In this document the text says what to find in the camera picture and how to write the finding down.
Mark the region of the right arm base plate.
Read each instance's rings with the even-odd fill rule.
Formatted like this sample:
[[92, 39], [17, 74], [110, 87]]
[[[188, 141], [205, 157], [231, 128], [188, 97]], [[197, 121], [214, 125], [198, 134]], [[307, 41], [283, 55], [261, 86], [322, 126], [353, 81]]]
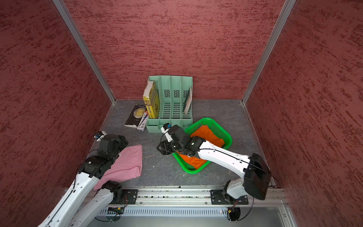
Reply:
[[212, 205], [248, 205], [248, 197], [241, 196], [238, 199], [223, 195], [223, 190], [210, 190], [210, 197]]

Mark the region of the white red blue booklet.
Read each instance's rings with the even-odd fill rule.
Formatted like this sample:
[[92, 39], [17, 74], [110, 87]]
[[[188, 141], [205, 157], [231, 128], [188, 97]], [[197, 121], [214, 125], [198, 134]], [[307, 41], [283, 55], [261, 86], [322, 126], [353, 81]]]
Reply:
[[137, 130], [138, 131], [144, 131], [145, 128], [146, 128], [146, 124], [147, 124], [147, 121], [148, 121], [148, 117], [149, 117], [149, 114], [148, 112], [146, 111], [144, 114], [143, 114], [143, 117], [137, 127]]

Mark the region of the aluminium front rail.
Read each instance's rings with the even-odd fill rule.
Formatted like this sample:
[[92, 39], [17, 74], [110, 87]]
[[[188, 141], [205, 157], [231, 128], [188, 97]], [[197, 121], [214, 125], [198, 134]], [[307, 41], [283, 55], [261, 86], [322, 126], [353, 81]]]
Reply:
[[[231, 205], [212, 205], [210, 190], [223, 190], [221, 185], [208, 186], [152, 186], [152, 187], [124, 187], [123, 189], [137, 189], [138, 197], [135, 205], [127, 207], [232, 207]], [[264, 200], [254, 199], [247, 195], [248, 207], [289, 207], [290, 203], [284, 189], [269, 188]]]

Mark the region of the pink t-shirt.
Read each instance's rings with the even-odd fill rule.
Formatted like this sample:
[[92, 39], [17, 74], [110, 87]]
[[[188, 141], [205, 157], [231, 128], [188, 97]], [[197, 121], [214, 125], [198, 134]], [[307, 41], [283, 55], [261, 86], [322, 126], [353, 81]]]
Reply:
[[142, 173], [142, 146], [126, 147], [109, 170], [94, 186], [93, 190], [101, 189], [107, 181], [118, 183], [128, 181], [141, 176]]

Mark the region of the left corner aluminium profile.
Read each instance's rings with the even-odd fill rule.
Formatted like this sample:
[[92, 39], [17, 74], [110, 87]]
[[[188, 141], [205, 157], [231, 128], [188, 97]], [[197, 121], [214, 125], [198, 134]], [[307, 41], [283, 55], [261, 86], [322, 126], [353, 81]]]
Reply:
[[65, 2], [61, 1], [61, 0], [52, 0], [52, 2], [56, 6], [63, 21], [65, 22], [65, 24], [68, 27], [69, 31], [71, 32], [73, 38], [77, 42], [81, 52], [83, 53], [84, 57], [86, 58], [87, 62], [90, 65], [90, 67], [92, 68], [94, 74], [96, 75], [97, 79], [99, 80], [99, 82], [100, 82], [101, 86], [103, 87], [104, 91], [106, 92], [107, 96], [109, 97], [112, 105], [115, 105], [116, 97], [113, 94], [111, 88], [109, 87], [106, 79], [104, 78], [99, 66], [97, 65], [90, 49], [88, 48], [86, 42], [84, 41], [79, 29], [77, 28], [77, 25], [75, 24], [68, 8], [66, 7]]

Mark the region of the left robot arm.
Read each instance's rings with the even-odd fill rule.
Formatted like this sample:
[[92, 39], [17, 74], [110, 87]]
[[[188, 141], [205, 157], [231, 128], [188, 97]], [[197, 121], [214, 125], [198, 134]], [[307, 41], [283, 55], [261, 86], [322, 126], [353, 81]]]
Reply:
[[89, 192], [128, 145], [124, 136], [115, 134], [103, 135], [99, 142], [96, 153], [80, 165], [65, 195], [39, 226], [86, 227], [106, 205], [123, 200], [120, 183], [109, 180], [101, 186], [94, 199], [78, 211]]

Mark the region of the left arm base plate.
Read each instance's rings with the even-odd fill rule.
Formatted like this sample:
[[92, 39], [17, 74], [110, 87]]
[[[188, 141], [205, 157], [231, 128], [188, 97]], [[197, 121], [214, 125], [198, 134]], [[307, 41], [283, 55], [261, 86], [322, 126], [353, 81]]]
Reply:
[[123, 189], [121, 204], [123, 206], [135, 205], [138, 197], [137, 189]]

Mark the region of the orange t-shirt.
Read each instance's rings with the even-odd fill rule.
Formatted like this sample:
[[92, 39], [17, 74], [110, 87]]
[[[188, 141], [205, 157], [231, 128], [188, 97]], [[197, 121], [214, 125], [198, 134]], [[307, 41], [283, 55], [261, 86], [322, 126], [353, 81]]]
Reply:
[[[199, 127], [195, 132], [191, 134], [192, 137], [199, 136], [212, 144], [223, 147], [225, 142], [223, 139], [218, 138], [212, 131], [209, 129], [207, 125]], [[196, 157], [188, 157], [187, 155], [183, 155], [179, 152], [179, 156], [183, 159], [185, 163], [192, 167], [192, 170], [199, 169], [202, 165], [204, 165], [207, 161], [202, 160]]]

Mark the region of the white perforated vent strip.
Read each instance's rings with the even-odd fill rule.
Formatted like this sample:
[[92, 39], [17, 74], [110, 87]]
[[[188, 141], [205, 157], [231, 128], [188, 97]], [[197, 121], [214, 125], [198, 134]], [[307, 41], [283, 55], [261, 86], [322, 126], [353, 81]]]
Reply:
[[118, 210], [121, 217], [227, 217], [225, 207], [130, 207]]

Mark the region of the thin book in organizer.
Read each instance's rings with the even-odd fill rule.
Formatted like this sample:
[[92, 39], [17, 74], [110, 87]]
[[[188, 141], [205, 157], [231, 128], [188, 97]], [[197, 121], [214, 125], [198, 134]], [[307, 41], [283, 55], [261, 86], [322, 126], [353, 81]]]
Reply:
[[189, 108], [192, 104], [192, 87], [189, 87], [188, 90], [185, 91], [185, 101], [184, 101], [184, 110], [183, 113], [187, 114], [189, 111]]

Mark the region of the corner aluminium profile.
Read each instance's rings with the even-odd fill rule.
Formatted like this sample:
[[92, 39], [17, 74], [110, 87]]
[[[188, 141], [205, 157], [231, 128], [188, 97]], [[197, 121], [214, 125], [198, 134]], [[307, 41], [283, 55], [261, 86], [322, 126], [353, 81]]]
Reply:
[[99, 66], [97, 65], [90, 49], [88, 48], [86, 42], [84, 41], [79, 29], [77, 28], [77, 25], [75, 24], [68, 8], [66, 7], [65, 2], [61, 1], [61, 0], [52, 0], [52, 2], [56, 6], [63, 21], [65, 22], [65, 24], [68, 27], [69, 31], [71, 32], [73, 38], [77, 42], [81, 52], [83, 53], [84, 57], [86, 58], [87, 62], [90, 65], [90, 67], [92, 68], [94, 74], [96, 75], [97, 79], [99, 80], [99, 82], [100, 82], [101, 86], [103, 87], [104, 91], [106, 92], [107, 96], [109, 97], [112, 105], [115, 105], [116, 97], [113, 94], [111, 88], [109, 87], [106, 79], [104, 78]]
[[268, 39], [268, 42], [264, 48], [264, 51], [261, 55], [261, 58], [257, 64], [257, 67], [255, 69], [255, 72], [252, 76], [252, 79], [247, 87], [247, 90], [242, 98], [242, 104], [243, 106], [247, 106], [247, 102], [248, 102], [248, 99], [253, 91], [253, 88], [255, 87], [257, 81], [258, 81], [258, 78], [260, 76], [260, 74], [262, 73], [263, 71], [263, 68], [280, 36], [280, 33], [293, 9], [293, 6], [295, 5], [296, 3], [296, 0], [286, 0], [283, 4], [283, 7], [281, 9], [281, 12], [279, 14], [279, 17], [277, 18], [277, 21], [273, 27], [273, 30], [270, 34], [270, 37]]

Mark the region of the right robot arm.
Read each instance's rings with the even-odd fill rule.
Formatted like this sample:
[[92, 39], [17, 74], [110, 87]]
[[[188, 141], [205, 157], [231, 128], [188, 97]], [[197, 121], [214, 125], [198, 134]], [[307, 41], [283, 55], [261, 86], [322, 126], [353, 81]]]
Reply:
[[272, 173], [260, 155], [230, 152], [199, 136], [190, 136], [178, 125], [164, 124], [161, 131], [166, 140], [159, 143], [157, 150], [162, 155], [179, 153], [197, 157], [216, 163], [239, 176], [236, 180], [228, 181], [220, 193], [226, 203], [234, 204], [247, 195], [265, 200]]

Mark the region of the yellow book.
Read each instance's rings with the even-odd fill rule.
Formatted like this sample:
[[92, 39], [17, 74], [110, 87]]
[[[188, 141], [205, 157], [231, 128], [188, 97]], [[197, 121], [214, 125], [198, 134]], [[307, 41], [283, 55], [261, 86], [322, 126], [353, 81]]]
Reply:
[[160, 111], [160, 100], [156, 83], [154, 81], [148, 81], [147, 86], [144, 89], [143, 100], [149, 113], [149, 118], [157, 119]]

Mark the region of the green plastic basket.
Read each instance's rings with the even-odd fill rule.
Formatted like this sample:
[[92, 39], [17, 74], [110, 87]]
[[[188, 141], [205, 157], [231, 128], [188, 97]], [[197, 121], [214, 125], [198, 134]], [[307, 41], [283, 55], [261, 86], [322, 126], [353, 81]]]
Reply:
[[[188, 128], [186, 128], [184, 131], [191, 135], [193, 132], [195, 132], [199, 127], [207, 125], [209, 127], [209, 129], [211, 129], [211, 131], [218, 137], [224, 140], [225, 144], [222, 148], [224, 149], [228, 149], [231, 147], [232, 143], [233, 143], [233, 139], [231, 137], [231, 135], [221, 126], [219, 125], [215, 120], [213, 120], [212, 118], [202, 118], [199, 121], [193, 123], [191, 126], [189, 126]], [[179, 153], [174, 153], [173, 154], [174, 158], [176, 159], [176, 161], [179, 163], [179, 165], [181, 166], [181, 168], [188, 174], [190, 175], [194, 175], [199, 173], [201, 170], [203, 170], [207, 165], [210, 164], [210, 161], [207, 161], [204, 165], [202, 165], [199, 169], [197, 170], [192, 170], [192, 167], [190, 165], [188, 165], [187, 163], [185, 163], [183, 161], [183, 159], [179, 156]]]

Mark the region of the right corner aluminium profile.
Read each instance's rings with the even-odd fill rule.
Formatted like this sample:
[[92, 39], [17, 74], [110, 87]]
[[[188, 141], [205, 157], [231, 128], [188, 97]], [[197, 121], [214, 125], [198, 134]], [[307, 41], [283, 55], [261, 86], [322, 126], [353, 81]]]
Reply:
[[270, 34], [270, 37], [268, 39], [268, 42], [264, 48], [264, 51], [261, 55], [261, 58], [257, 64], [257, 67], [255, 69], [255, 72], [252, 76], [252, 79], [247, 87], [247, 90], [242, 98], [242, 104], [243, 106], [247, 106], [247, 102], [248, 102], [248, 99], [253, 91], [253, 88], [255, 87], [257, 81], [258, 81], [258, 78], [260, 76], [260, 74], [262, 73], [263, 71], [263, 68], [280, 36], [280, 33], [293, 9], [293, 6], [295, 5], [296, 3], [296, 0], [286, 0], [283, 4], [283, 7], [281, 9], [281, 12], [279, 14], [279, 17], [277, 18], [277, 21], [273, 27], [273, 30]]

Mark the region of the mint green file organizer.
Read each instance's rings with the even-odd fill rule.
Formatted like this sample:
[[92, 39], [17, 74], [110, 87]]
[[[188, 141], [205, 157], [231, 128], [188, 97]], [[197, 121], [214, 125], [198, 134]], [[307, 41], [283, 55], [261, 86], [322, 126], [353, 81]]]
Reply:
[[185, 113], [186, 102], [192, 95], [193, 77], [190, 76], [149, 76], [154, 81], [160, 100], [158, 118], [148, 119], [147, 132], [160, 133], [164, 124], [178, 125], [184, 129], [193, 124], [192, 106]]

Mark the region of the black book with gold emblem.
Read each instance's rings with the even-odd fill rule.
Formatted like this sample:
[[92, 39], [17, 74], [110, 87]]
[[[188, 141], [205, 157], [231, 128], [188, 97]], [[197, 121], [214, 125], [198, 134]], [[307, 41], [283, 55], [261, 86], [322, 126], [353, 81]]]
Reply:
[[136, 104], [129, 115], [126, 123], [124, 126], [130, 127], [130, 128], [138, 128], [138, 126], [141, 123], [141, 120], [143, 119], [144, 113], [147, 111], [147, 108], [145, 105], [139, 105]]

